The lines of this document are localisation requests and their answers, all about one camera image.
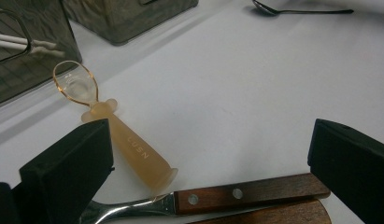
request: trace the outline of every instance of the transparent gray container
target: transparent gray container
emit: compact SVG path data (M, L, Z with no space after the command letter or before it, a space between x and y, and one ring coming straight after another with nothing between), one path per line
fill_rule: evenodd
M81 62L60 0L0 0L1 36L0 105L50 80L57 63Z
M71 20L112 45L123 45L197 4L198 0L64 0Z

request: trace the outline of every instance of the spoon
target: spoon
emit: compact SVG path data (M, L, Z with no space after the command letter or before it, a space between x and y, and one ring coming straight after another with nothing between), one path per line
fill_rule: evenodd
M350 14L354 12L352 9L347 10L337 10L337 11L299 11L299 10L275 10L271 7L268 7L256 0L252 0L253 4L259 9L261 9L264 13L270 16L278 16L281 13L288 14Z
M113 114L117 107L115 99L98 100L98 85L92 72L80 63L64 61L54 67L52 77L58 91L68 100L90 108L81 116L83 122L108 119L114 144L149 187L152 196L172 182L178 169L171 168L159 153Z

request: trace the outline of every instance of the spoon handle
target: spoon handle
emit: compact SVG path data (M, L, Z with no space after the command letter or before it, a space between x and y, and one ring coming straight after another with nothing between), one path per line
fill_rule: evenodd
M352 9L337 10L337 11L299 11L299 10L282 10L281 13L288 14L351 14L354 12Z
M84 122L108 119L112 141L139 178L149 187L152 196L165 189L177 174L177 169L157 153L148 143L113 114L117 103L113 99L99 102L82 116Z

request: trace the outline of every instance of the tabletop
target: tabletop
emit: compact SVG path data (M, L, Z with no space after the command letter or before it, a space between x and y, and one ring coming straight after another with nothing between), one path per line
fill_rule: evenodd
M166 191L308 173L316 119L384 144L384 0L264 3L355 12L265 17L249 0L200 0L119 47L71 22L100 98L115 98L115 114L179 169ZM86 110L52 81L0 107L0 181L20 183L18 170L81 125ZM146 187L113 153L116 170L94 199L146 198ZM335 195L321 202L333 223L362 223Z

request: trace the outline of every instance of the metal utensil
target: metal utensil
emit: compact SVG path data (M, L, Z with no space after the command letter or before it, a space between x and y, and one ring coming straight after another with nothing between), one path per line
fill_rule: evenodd
M312 174L203 189L174 191L154 199L102 204L91 201L78 224L99 224L125 217L185 216L324 198L330 191Z
M275 10L271 7L268 7L256 0L252 0L253 4L258 8L261 9L262 12L266 13L270 16L278 16L281 13L288 13L288 14L350 14L353 13L354 10L347 9L347 10L337 10L337 11L300 11L300 10Z

